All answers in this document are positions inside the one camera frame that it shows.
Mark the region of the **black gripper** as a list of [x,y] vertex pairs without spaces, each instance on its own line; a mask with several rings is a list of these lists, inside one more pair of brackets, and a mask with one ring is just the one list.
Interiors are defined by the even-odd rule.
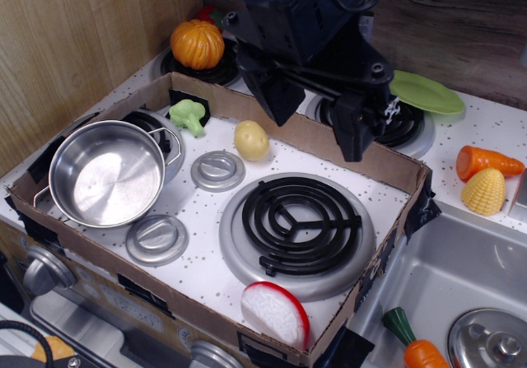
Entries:
[[333,132],[346,162],[360,162],[394,112],[389,63],[360,22],[380,0],[239,0],[223,26],[237,42],[242,79],[282,126],[312,91],[334,102]]

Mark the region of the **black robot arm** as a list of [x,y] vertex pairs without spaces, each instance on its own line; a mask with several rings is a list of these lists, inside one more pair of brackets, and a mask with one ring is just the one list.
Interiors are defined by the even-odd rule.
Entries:
[[223,26],[238,43],[236,64],[268,117],[283,125],[307,92],[329,102],[329,119],[348,162],[358,162],[395,110],[394,70],[359,22],[379,0],[241,0]]

